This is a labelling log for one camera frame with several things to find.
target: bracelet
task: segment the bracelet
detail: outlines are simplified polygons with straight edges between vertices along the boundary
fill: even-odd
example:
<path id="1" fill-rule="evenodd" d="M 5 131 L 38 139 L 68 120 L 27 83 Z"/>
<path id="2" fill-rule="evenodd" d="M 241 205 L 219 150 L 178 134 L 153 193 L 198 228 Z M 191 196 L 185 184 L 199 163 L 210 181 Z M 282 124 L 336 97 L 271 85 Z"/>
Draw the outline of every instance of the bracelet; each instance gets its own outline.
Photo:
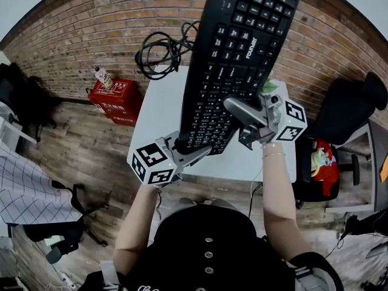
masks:
<path id="1" fill-rule="evenodd" d="M 264 155 L 262 159 L 266 158 L 267 156 L 270 156 L 270 155 L 286 155 L 284 153 L 271 153 L 271 154 L 267 154 L 267 155 Z"/>

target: desk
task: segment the desk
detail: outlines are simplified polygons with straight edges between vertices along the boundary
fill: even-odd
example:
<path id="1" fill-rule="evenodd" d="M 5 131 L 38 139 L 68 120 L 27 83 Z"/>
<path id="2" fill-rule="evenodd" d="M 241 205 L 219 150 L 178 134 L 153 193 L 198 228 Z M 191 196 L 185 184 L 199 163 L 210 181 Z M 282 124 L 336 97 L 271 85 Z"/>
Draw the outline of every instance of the desk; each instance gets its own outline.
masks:
<path id="1" fill-rule="evenodd" d="M 156 71 L 164 69 L 157 66 Z M 172 72 L 164 79 L 150 81 L 133 133 L 128 164 L 131 163 L 130 153 L 137 148 L 154 142 L 157 138 L 179 130 L 181 107 L 186 84 L 188 67 L 179 67 L 179 72 Z M 286 84 L 272 81 L 278 86 L 273 93 L 288 98 Z M 186 167 L 183 173 L 188 175 L 208 176 L 212 178 L 251 181 L 258 174 L 262 164 L 261 144 L 254 142 L 253 151 L 238 142 L 236 133 L 221 155 L 206 156 L 194 166 Z M 296 162 L 294 142 L 283 142 L 286 154 L 286 166 L 291 182 L 296 180 Z M 257 181 L 263 181 L 260 173 Z"/>
<path id="2" fill-rule="evenodd" d="M 365 133 L 368 135 L 372 163 L 371 202 L 359 206 L 328 207 L 325 212 L 379 211 L 388 207 L 388 179 L 383 183 L 380 181 L 380 171 L 388 154 L 388 130 L 369 120 L 366 125 L 355 131 L 345 144 Z"/>

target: brick wall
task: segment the brick wall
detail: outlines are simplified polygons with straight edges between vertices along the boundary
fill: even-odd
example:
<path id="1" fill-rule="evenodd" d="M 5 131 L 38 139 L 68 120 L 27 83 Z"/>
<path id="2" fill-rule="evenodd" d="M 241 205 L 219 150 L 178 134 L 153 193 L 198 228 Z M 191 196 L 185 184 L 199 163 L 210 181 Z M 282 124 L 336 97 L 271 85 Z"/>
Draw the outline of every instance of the brick wall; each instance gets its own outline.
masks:
<path id="1" fill-rule="evenodd" d="M 143 39 L 162 30 L 180 36 L 185 21 L 199 19 L 205 0 L 44 0 L 2 40 L 3 49 L 27 75 L 65 98 L 86 99 L 93 69 L 148 80 L 134 62 Z M 188 64 L 186 55 L 183 64 Z M 388 42 L 343 0 L 300 0 L 271 77 L 287 83 L 290 97 L 316 116 L 335 78 L 364 79 L 373 70 L 388 83 Z M 375 119 L 388 125 L 388 112 Z"/>

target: red crate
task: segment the red crate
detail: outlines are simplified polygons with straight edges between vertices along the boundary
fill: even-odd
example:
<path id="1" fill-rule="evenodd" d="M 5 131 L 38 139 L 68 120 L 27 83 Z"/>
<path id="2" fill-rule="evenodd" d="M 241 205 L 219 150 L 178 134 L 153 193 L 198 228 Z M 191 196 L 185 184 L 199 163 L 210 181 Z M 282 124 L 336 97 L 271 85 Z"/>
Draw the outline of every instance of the red crate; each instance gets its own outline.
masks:
<path id="1" fill-rule="evenodd" d="M 97 81 L 88 95 L 89 100 L 97 107 L 101 107 L 106 117 L 116 124 L 135 126 L 143 102 L 142 94 L 132 80 L 112 79 L 112 81 L 113 85 L 108 90 Z"/>
<path id="2" fill-rule="evenodd" d="M 136 124 L 136 122 L 134 122 L 133 119 L 131 119 L 131 118 L 123 118 L 120 116 L 114 116 L 110 119 L 119 125 L 135 126 L 135 124 Z"/>

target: plastic bottle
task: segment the plastic bottle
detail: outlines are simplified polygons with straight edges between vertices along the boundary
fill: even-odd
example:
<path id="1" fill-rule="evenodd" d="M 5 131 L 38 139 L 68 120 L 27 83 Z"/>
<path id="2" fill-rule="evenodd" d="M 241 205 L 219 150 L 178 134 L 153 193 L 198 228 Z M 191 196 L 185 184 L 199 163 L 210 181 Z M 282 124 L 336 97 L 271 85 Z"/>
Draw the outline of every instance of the plastic bottle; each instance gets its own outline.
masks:
<path id="1" fill-rule="evenodd" d="M 96 67 L 95 76 L 98 81 L 100 81 L 106 89 L 110 89 L 113 85 L 112 79 L 109 77 L 107 71 L 104 68 Z"/>

